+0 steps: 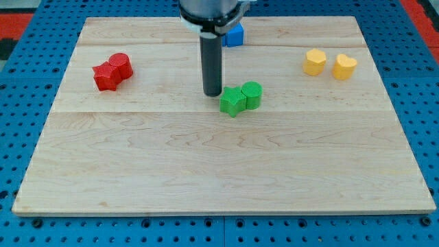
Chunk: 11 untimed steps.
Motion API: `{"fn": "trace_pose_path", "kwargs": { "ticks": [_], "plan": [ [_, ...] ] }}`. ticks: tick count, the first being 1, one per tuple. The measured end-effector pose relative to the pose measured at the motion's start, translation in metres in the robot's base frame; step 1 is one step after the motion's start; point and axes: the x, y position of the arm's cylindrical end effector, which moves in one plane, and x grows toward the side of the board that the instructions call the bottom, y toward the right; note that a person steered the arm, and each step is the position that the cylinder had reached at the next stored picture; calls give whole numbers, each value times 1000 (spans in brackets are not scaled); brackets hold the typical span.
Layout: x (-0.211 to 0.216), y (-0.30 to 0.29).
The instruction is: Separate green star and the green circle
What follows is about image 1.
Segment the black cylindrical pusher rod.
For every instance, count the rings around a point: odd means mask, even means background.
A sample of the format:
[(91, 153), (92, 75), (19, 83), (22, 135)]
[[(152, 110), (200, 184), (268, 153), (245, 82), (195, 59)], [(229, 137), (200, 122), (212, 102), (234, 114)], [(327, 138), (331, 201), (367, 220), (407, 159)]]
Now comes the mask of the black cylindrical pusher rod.
[(222, 38), (200, 37), (203, 91), (206, 96), (222, 93)]

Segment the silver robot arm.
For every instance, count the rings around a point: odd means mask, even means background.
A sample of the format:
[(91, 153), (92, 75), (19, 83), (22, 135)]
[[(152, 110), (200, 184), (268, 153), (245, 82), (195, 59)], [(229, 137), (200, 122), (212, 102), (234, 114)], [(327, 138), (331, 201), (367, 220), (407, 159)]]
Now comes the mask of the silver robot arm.
[(180, 20), (200, 39), (203, 91), (222, 93), (222, 37), (232, 30), (250, 8), (241, 0), (179, 0)]

